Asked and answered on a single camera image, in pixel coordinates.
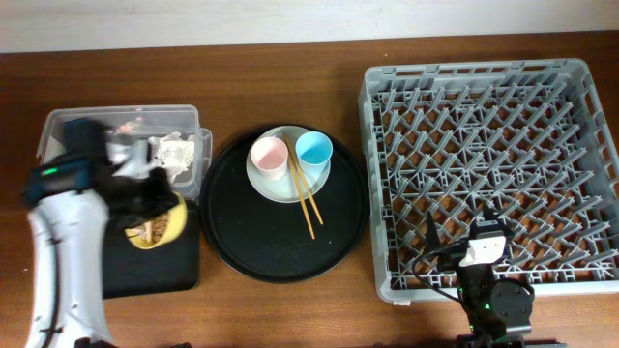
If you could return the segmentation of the food scraps and rice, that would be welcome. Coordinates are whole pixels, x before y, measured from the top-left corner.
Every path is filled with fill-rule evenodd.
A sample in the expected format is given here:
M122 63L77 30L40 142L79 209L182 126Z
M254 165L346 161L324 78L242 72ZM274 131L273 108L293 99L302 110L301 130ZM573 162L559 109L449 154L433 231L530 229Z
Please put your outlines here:
M130 230L130 236L132 238L137 238L146 244L154 244L162 238L168 225L168 221L168 215L161 215L152 220L146 221L135 228L132 228Z

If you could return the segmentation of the yellow bowl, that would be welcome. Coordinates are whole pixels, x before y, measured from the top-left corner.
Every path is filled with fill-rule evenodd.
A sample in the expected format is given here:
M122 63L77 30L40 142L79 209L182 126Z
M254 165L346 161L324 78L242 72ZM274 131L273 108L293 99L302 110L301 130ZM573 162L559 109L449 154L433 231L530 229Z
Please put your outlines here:
M161 247L165 244L173 242L183 233L188 220L187 204L180 193L176 192L175 195L178 198L178 203L163 214L168 215L169 221L162 238L158 242L151 245L146 244L145 242L130 236L131 228L125 230L127 238L134 247L140 249L153 249L156 247Z

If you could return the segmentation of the white tissue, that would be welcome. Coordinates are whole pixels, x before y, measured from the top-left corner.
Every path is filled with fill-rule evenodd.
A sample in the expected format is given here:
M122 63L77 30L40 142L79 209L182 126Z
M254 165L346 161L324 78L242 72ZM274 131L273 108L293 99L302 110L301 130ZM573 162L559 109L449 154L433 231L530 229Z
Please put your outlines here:
M152 154L148 159L150 168L163 168L170 183L174 183L177 176L189 170L193 163L195 136L187 139L181 137L178 131L164 137L151 136L148 138Z

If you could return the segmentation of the pink plastic cup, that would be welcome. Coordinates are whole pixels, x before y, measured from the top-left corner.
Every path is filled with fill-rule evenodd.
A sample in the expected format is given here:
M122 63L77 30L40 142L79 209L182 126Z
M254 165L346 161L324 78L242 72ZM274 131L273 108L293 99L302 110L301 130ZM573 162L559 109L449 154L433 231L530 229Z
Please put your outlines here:
M286 172L288 150L284 142L274 136L260 138L251 147L252 164L267 180L275 181Z

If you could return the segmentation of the wooden chopstick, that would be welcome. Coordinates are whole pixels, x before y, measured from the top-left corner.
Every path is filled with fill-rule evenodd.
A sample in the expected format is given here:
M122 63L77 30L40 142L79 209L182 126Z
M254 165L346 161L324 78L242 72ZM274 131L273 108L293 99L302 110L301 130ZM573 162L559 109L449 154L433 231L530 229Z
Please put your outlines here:
M301 204L301 208L302 208L302 211L303 211L303 214L304 214L304 217L305 217L308 229L309 229L310 237L311 237L312 240L315 240L315 234L314 234L314 231L313 231L313 226L311 224L309 211L308 211L307 205L305 203L304 192L302 191L302 185L300 183L301 181L303 181L303 179L301 180L300 177L299 177L299 173L298 173L298 170L297 170L297 165L295 164L295 159L294 159L294 155L293 155L293 152L292 152L292 147L291 147L289 139L287 138L287 136L285 134L283 135L283 139L284 139L284 143L286 145L287 152L288 152L289 170L290 170L290 173L291 173L292 178L293 178L294 187L296 189L296 192L297 192L297 195L298 195L298 198L299 198L299 202Z
M301 180L303 179L303 181L301 181L300 183L302 185L302 191L304 192L305 199L306 198L309 199L309 202L310 202L310 204L311 204L311 206L312 206L312 208L314 210L314 213L316 214L316 217L318 218L319 223L321 225L323 225L324 222L323 222L322 216L320 215L320 211L319 211L319 209L317 207L317 204L316 204L316 202L315 202L315 200L313 198L313 193L310 190L310 186L309 186L309 184L308 184L308 182L306 180L306 177L305 177L305 175L304 175L304 173L303 173L303 171L301 169L301 166L299 164L298 158L295 155L293 149L292 149L292 152L293 152L293 155L294 155L295 164L297 165L297 170L298 170L298 173L299 173L299 177L300 177Z

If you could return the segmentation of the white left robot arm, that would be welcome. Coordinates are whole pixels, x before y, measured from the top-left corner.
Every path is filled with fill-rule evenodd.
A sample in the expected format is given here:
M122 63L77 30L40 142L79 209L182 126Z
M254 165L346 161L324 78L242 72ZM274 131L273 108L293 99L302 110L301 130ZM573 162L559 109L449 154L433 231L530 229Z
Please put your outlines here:
M162 169L116 176L105 155L62 155L33 170L26 205L35 255L27 346L110 347L103 307L103 239L165 213L183 214Z

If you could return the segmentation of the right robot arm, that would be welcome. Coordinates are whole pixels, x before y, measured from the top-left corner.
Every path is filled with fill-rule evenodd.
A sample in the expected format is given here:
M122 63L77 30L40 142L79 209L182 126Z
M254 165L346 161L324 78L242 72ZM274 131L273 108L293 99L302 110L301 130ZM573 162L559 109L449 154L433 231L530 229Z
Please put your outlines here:
M455 272L457 293L452 296L421 283L439 295L460 304L469 323L469 334L456 339L456 347L524 347L523 336L532 331L530 316L535 300L534 288L518 279L497 278L493 266L508 256L514 231L490 208L471 221L469 235L443 245L432 213L426 214L426 247L411 266L416 278L417 264L437 261L440 272Z

